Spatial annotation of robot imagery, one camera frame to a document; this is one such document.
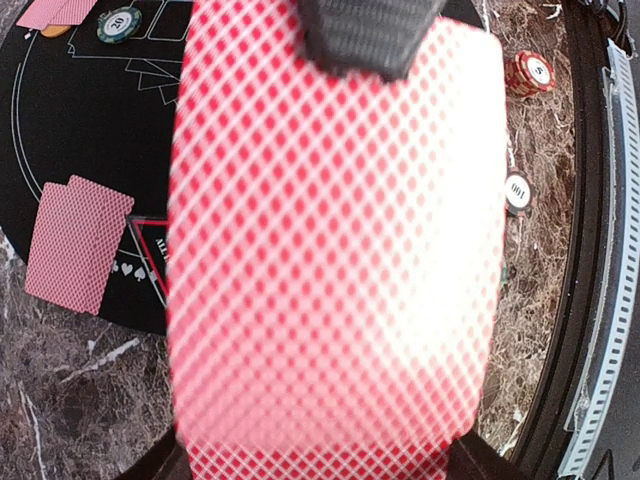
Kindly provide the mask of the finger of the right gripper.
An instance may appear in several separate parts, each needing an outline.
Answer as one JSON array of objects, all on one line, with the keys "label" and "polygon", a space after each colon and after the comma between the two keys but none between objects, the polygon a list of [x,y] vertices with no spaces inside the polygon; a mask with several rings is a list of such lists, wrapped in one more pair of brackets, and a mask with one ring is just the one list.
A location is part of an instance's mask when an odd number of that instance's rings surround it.
[{"label": "finger of the right gripper", "polygon": [[307,0],[297,3],[307,56],[326,73],[351,70],[404,80],[445,3]]}]

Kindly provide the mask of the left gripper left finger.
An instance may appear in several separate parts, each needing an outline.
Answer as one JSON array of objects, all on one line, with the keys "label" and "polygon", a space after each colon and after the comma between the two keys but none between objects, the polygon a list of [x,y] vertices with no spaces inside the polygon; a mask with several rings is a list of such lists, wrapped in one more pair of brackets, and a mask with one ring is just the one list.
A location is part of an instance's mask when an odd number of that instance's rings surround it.
[{"label": "left gripper left finger", "polygon": [[133,466],[115,480],[192,480],[185,448],[176,438],[173,427]]}]

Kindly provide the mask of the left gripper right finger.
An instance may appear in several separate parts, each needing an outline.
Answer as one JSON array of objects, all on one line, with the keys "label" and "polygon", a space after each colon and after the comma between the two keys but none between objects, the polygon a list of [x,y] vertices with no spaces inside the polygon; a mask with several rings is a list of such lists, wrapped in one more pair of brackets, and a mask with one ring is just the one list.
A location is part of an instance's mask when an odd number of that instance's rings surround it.
[{"label": "left gripper right finger", "polygon": [[470,430],[451,445],[447,479],[525,480],[526,476],[501,457],[474,430]]}]

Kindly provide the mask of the red poker chip stack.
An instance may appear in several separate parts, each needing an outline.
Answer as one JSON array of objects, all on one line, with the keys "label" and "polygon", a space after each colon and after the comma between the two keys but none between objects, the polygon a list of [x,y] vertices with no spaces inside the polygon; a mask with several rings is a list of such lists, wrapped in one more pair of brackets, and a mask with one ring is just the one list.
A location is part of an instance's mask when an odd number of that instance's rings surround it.
[{"label": "red poker chip stack", "polygon": [[516,97],[531,97],[556,86],[551,64],[539,53],[520,50],[504,65],[505,86]]}]

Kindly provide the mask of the red playing card deck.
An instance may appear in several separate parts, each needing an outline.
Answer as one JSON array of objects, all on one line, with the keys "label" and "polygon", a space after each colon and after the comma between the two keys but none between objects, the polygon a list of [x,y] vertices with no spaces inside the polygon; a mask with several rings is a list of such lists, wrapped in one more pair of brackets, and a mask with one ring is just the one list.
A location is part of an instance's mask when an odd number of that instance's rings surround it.
[{"label": "red playing card deck", "polygon": [[197,479],[443,479],[472,427],[504,240],[503,50],[439,18],[406,80],[332,78],[293,1],[198,1],[167,322]]}]

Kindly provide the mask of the triangular red dealer button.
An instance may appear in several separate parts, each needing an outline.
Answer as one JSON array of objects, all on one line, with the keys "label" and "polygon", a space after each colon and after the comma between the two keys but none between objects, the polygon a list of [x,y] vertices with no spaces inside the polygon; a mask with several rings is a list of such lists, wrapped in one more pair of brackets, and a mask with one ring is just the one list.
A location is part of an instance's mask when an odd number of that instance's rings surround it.
[{"label": "triangular red dealer button", "polygon": [[166,262],[168,220],[160,217],[129,215],[127,224],[134,245],[141,256],[146,275],[163,307],[167,305]]}]

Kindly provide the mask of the red card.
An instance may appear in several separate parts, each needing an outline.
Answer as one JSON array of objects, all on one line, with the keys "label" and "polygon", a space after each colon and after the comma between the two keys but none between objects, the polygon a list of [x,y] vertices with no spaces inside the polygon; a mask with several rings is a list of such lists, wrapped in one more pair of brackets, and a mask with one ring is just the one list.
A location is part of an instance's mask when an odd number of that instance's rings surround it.
[{"label": "red card", "polygon": [[79,313],[99,313],[116,251],[96,253],[89,201],[67,184],[44,185],[25,291]]},{"label": "red card", "polygon": [[34,0],[17,20],[16,25],[42,30],[51,23],[66,3],[66,0]]},{"label": "red card", "polygon": [[72,175],[68,185],[89,201],[93,247],[96,253],[116,251],[135,200],[121,192],[78,175]]},{"label": "red card", "polygon": [[50,25],[80,25],[91,12],[96,0],[68,0],[49,20]]}]

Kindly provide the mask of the green poker chip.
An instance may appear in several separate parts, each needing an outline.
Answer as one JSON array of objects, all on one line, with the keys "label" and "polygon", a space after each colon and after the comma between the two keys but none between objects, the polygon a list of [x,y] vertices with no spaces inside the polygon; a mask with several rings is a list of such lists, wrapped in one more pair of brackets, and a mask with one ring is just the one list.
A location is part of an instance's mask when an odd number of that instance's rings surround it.
[{"label": "green poker chip", "polygon": [[105,44],[119,44],[136,33],[142,24],[142,13],[132,6],[103,13],[98,20],[97,38]]}]

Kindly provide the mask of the orange big blind button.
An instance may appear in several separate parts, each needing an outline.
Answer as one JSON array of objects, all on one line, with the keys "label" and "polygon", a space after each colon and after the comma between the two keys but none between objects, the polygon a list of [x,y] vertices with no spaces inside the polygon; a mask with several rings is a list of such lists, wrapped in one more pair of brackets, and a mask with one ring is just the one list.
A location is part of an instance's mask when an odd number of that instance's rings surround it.
[{"label": "orange big blind button", "polygon": [[40,31],[45,38],[57,38],[65,34],[71,29],[70,25],[48,25]]}]

